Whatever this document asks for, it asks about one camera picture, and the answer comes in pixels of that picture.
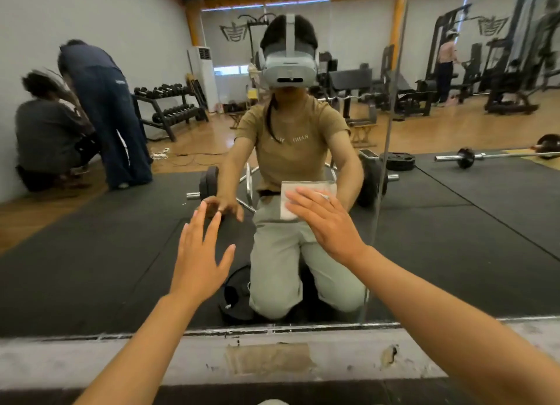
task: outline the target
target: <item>dumbbell rack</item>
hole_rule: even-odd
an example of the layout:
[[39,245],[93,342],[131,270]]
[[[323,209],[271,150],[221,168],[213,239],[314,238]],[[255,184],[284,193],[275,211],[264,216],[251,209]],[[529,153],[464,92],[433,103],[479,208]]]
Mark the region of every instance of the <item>dumbbell rack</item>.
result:
[[[191,88],[190,88],[190,90],[191,90],[191,92],[183,92],[181,94],[169,95],[167,97],[162,97],[162,98],[181,97],[181,99],[183,100],[183,105],[186,106],[188,104],[186,102],[186,96],[189,95],[189,96],[195,97],[196,100],[197,100],[197,103],[198,103],[198,107],[193,107],[192,109],[186,110],[185,111],[186,118],[184,119],[184,121],[186,123],[188,123],[190,118],[197,117],[198,120],[206,120],[206,122],[207,122],[208,121],[208,115],[206,114],[204,104],[201,102],[202,100],[200,99],[198,94],[196,94],[194,91],[192,91]],[[180,120],[180,121],[177,121],[177,122],[174,122],[174,123],[170,123],[170,120],[165,117],[163,111],[161,110],[161,107],[158,103],[158,99],[159,98],[147,98],[147,97],[143,97],[141,95],[132,94],[132,101],[134,102],[134,110],[136,111],[136,116],[140,119],[140,121],[144,125],[153,126],[154,128],[158,128],[158,129],[164,129],[165,132],[167,132],[167,134],[169,135],[169,138],[173,142],[176,142],[177,137],[175,136],[175,133],[172,131],[171,128],[172,128],[173,125],[177,125],[178,123],[182,122],[183,120]],[[153,107],[154,112],[159,116],[159,119],[161,120],[161,123],[154,123],[152,120],[146,120],[145,118],[142,118],[142,116],[140,114],[140,108],[138,107],[138,101],[143,101],[143,102],[150,103]]]

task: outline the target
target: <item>wooden floor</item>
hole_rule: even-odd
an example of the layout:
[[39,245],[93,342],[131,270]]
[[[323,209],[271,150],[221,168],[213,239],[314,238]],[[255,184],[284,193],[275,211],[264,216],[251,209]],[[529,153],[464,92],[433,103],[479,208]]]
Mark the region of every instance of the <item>wooden floor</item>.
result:
[[[456,151],[464,146],[475,150],[526,148],[542,135],[560,131],[558,90],[532,96],[536,104],[541,104],[532,115],[487,115],[483,111],[485,98],[472,97],[461,106],[434,108],[426,118],[394,122],[389,150],[420,154]],[[352,117],[366,115],[367,108],[363,104],[353,104]],[[370,148],[375,152],[384,149],[387,122],[387,115],[380,114],[377,126],[371,131]],[[149,144],[152,152],[170,148],[167,159],[154,161],[153,172],[204,171],[208,166],[218,165],[233,144],[232,123],[229,116],[214,115],[210,123],[193,120],[189,125],[177,125],[174,129],[178,137],[176,143],[162,140]],[[254,154],[250,163],[257,164]],[[91,187],[53,190],[0,205],[0,254],[106,191],[100,164],[92,166],[85,181],[90,182]]]

